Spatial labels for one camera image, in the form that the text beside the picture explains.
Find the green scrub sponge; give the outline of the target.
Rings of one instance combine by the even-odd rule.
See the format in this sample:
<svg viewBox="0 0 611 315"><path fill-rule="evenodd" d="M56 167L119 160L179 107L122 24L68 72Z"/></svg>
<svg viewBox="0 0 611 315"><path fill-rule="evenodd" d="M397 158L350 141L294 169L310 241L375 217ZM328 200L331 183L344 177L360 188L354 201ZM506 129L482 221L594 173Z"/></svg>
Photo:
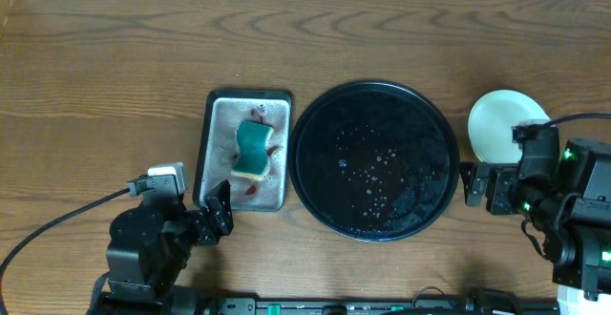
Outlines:
<svg viewBox="0 0 611 315"><path fill-rule="evenodd" d="M231 173L248 179L263 179L269 166L266 144L272 134L270 126L243 121L236 130L238 159Z"/></svg>

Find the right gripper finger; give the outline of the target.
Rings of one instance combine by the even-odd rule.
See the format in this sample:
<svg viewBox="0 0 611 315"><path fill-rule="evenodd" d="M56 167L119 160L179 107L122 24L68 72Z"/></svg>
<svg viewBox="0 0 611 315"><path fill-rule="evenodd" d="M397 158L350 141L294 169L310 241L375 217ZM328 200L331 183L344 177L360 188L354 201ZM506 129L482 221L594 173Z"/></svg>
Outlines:
<svg viewBox="0 0 611 315"><path fill-rule="evenodd" d="M465 203L469 207L479 207L485 195L491 176L491 165L481 162L461 162L459 174L461 176Z"/></svg>
<svg viewBox="0 0 611 315"><path fill-rule="evenodd" d="M507 216L517 213L514 205L516 169L497 167L492 170L485 196L486 210L493 216Z"/></svg>

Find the mint green plate with stain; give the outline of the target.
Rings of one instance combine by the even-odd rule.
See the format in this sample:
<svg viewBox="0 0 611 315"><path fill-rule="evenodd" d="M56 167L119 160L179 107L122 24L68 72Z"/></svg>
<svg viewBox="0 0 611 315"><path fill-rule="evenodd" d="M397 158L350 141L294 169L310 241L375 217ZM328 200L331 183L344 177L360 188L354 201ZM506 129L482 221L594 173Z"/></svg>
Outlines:
<svg viewBox="0 0 611 315"><path fill-rule="evenodd" d="M511 90L493 91L480 97L468 119L468 134L481 162L518 163L522 152L513 142L518 124L539 124L549 116L529 96Z"/></svg>

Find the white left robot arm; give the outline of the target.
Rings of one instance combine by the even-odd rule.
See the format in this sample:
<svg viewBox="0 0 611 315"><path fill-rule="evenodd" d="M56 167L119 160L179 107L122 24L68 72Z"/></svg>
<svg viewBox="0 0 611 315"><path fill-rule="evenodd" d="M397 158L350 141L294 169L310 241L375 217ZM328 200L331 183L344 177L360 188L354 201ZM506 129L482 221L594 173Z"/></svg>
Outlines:
<svg viewBox="0 0 611 315"><path fill-rule="evenodd" d="M188 210L174 176L128 182L136 208L111 223L106 250L109 271L96 282L90 314L217 314L218 302L176 280L195 246L213 246L234 228L230 183L222 181Z"/></svg>

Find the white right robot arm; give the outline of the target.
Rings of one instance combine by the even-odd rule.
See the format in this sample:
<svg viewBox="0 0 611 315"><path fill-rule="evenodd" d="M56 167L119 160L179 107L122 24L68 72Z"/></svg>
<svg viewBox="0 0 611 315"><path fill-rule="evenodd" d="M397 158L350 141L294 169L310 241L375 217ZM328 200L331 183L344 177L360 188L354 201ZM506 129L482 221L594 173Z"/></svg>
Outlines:
<svg viewBox="0 0 611 315"><path fill-rule="evenodd" d="M571 139L561 148L555 130L518 143L517 163L461 163L466 204L485 200L491 215L520 215L543 234L532 245L553 266L561 313L609 310L609 145Z"/></svg>

